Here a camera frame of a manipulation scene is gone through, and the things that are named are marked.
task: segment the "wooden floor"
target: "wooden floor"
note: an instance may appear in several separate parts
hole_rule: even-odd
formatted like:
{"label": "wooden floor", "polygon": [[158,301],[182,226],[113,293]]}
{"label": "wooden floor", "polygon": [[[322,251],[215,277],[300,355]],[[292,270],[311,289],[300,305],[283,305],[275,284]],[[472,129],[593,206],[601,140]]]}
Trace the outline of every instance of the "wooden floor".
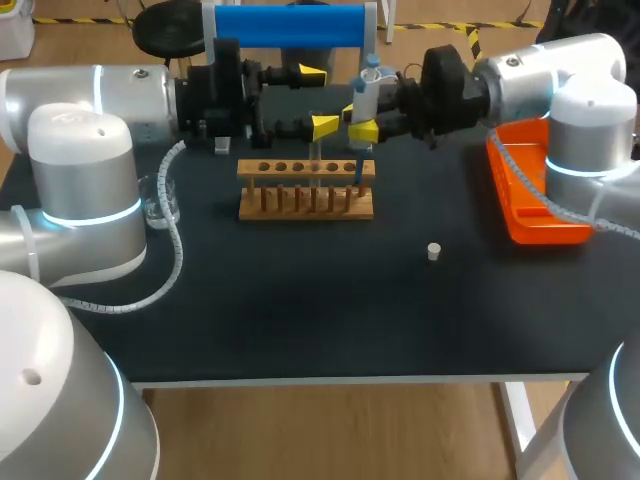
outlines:
{"label": "wooden floor", "polygon": [[[114,0],[39,0],[36,16],[114,17]],[[398,0],[398,23],[513,21],[528,0]],[[543,20],[533,0],[526,20]],[[129,0],[130,16],[138,3]],[[530,44],[535,30],[481,30],[487,55]],[[466,37],[451,30],[397,31],[379,42],[384,64],[420,63],[424,50],[454,44],[469,64]],[[273,51],[245,54],[276,64]],[[336,82],[355,72],[357,52],[337,56]],[[54,64],[159,63],[138,51],[124,26],[43,25],[28,60]],[[0,176],[11,156],[0,146]],[[564,385],[529,384],[542,422]],[[159,390],[152,409],[162,442],[161,480],[506,480],[514,478],[495,391],[488,384]],[[556,468],[548,479],[566,478]]]}

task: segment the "orange tray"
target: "orange tray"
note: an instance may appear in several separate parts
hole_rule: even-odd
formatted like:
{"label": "orange tray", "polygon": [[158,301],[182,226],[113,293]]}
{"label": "orange tray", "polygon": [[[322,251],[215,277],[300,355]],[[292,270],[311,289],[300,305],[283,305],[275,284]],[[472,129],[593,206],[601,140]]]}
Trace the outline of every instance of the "orange tray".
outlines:
{"label": "orange tray", "polygon": [[[547,120],[510,123],[498,127],[497,132],[524,174],[544,192],[549,144]],[[567,223],[554,217],[515,176],[490,138],[487,138],[487,152],[502,213],[514,242],[522,245],[575,245],[591,237],[591,226]]]}

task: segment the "test tube rack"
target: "test tube rack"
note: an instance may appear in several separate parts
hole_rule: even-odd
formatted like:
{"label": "test tube rack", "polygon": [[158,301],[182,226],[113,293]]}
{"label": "test tube rack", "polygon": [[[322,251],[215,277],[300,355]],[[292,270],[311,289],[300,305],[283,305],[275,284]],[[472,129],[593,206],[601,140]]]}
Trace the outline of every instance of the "test tube rack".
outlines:
{"label": "test tube rack", "polygon": [[285,187],[260,186],[256,180],[333,180],[354,178],[355,160],[238,160],[238,178],[246,180],[240,200],[240,220],[371,220],[373,194],[371,182],[376,169],[365,160],[362,181],[357,186]]}

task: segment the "cable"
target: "cable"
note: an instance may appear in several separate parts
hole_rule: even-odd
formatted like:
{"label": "cable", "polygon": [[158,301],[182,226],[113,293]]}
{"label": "cable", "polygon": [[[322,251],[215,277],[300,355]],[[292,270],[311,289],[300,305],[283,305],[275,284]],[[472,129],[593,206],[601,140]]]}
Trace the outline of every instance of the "cable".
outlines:
{"label": "cable", "polygon": [[407,76],[407,70],[409,70],[409,67],[420,67],[420,68],[422,68],[422,65],[420,65],[419,63],[409,63],[409,64],[407,64],[407,66],[404,67],[404,70],[402,71],[402,76],[403,77]]}
{"label": "cable", "polygon": [[504,146],[504,144],[500,140],[500,137],[498,136],[498,132],[496,132],[495,129],[491,129],[489,131],[489,137],[491,138],[493,143],[496,144],[496,147],[498,147],[498,151],[500,152],[502,157],[505,159],[505,162],[507,163],[507,165],[509,165],[509,168],[516,175],[516,177],[518,177],[518,179],[527,188],[527,190],[529,190],[529,192],[531,192],[531,194],[534,197],[536,197],[536,199],[539,200],[545,207],[547,207],[549,211],[552,214],[554,214],[556,217],[571,223],[586,223],[588,225],[591,225],[595,229],[616,232],[631,238],[635,238],[636,240],[640,240],[640,232],[636,230],[633,230],[628,227],[624,227],[617,223],[610,222],[609,220],[605,220],[603,218],[599,220],[595,219],[597,208],[600,205],[600,202],[602,201],[602,197],[604,196],[605,192],[603,192],[601,195],[596,195],[596,197],[594,198],[593,204],[589,209],[589,215],[582,215],[579,213],[572,212],[571,210],[567,210],[566,208],[561,207],[557,203],[549,200],[542,192],[540,192],[540,190],[536,188],[536,186],[533,183],[531,183],[531,181],[524,174],[524,172],[520,170],[520,167],[518,166],[518,164],[515,162],[515,160],[507,150],[507,147]]}
{"label": "cable", "polygon": [[171,275],[169,275],[167,281],[164,283],[164,285],[162,285],[162,287],[156,290],[155,293],[151,294],[143,300],[140,300],[139,302],[130,303],[129,305],[99,305],[96,303],[84,302],[82,300],[74,300],[71,298],[61,297],[60,300],[67,307],[77,308],[79,310],[85,310],[87,312],[106,314],[129,313],[151,305],[152,303],[162,298],[169,290],[171,290],[171,287],[173,287],[173,285],[176,283],[176,280],[178,280],[178,277],[180,276],[180,271],[182,270],[182,264],[184,261],[184,251],[182,249],[182,240],[180,239],[178,227],[176,226],[176,222],[173,219],[173,215],[171,214],[171,207],[169,206],[169,199],[167,198],[166,181],[167,172],[169,170],[169,167],[171,166],[171,163],[176,158],[176,156],[186,148],[187,146],[185,145],[184,141],[176,143],[164,156],[158,170],[158,199],[160,201],[162,215],[167,221],[167,225],[169,227],[169,234],[171,235],[171,241],[173,242],[174,250],[173,270],[171,271]]}

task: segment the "black tabletop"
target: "black tabletop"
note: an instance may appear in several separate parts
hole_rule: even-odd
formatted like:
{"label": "black tabletop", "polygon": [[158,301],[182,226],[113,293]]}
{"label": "black tabletop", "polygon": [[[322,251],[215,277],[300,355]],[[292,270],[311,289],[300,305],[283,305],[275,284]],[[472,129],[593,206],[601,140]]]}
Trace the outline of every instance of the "black tabletop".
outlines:
{"label": "black tabletop", "polygon": [[[270,88],[264,110],[287,119],[349,97],[346,87]],[[379,145],[375,219],[358,222],[238,221],[237,159],[304,158],[301,143],[184,153],[171,171],[185,247],[176,286],[139,312],[76,315],[132,381],[587,372],[638,321],[640,248],[612,234],[579,247],[515,246],[485,135],[450,135],[435,151],[410,138]],[[344,134],[328,139],[324,157],[345,158],[345,144]],[[139,152],[138,173],[161,157]],[[23,158],[0,193],[0,207],[17,203],[38,206]],[[442,245],[436,263],[430,242]],[[151,231],[132,274],[56,292],[136,301],[172,261],[168,234]]]}

